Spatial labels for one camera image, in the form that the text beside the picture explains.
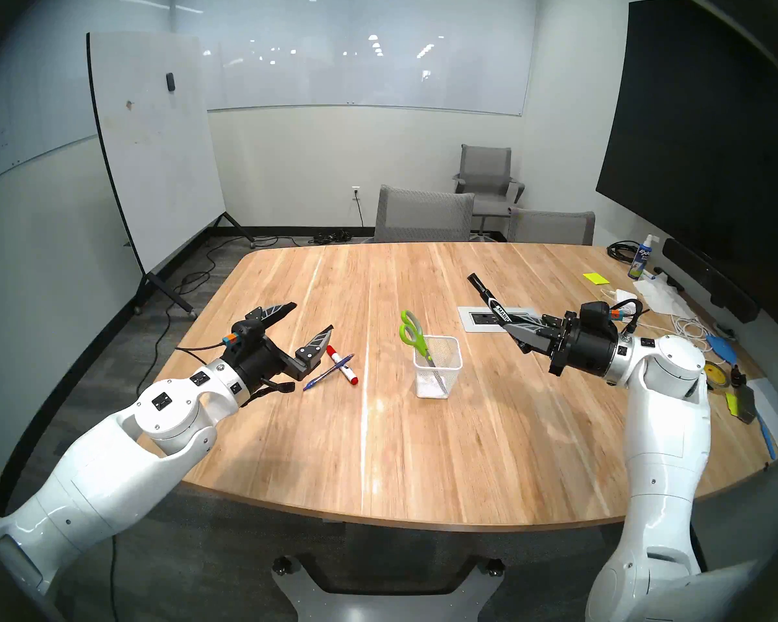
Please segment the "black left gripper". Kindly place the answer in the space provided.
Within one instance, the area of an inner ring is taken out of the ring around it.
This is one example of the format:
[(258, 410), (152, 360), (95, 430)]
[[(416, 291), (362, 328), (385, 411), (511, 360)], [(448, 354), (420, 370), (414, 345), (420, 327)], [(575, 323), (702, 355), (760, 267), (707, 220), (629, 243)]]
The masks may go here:
[[(257, 307), (245, 315), (271, 327), (297, 308), (295, 302)], [(306, 345), (290, 357), (270, 341), (235, 341), (232, 343), (232, 370), (245, 384), (250, 396), (244, 405), (273, 392), (289, 394), (295, 391), (295, 381), (301, 381), (315, 370), (330, 342), (333, 325), (318, 332)]]

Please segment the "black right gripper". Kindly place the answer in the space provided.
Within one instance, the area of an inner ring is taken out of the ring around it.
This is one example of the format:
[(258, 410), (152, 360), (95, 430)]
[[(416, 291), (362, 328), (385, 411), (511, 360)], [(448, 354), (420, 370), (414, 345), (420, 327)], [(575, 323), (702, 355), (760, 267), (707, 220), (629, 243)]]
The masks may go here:
[[(555, 376), (561, 376), (567, 367), (592, 376), (605, 376), (619, 341), (613, 321), (590, 325), (547, 314), (524, 314), (521, 323), (505, 323), (503, 329), (517, 342), (522, 353), (536, 351), (550, 356), (548, 371)], [(561, 333), (558, 346), (555, 333)]]

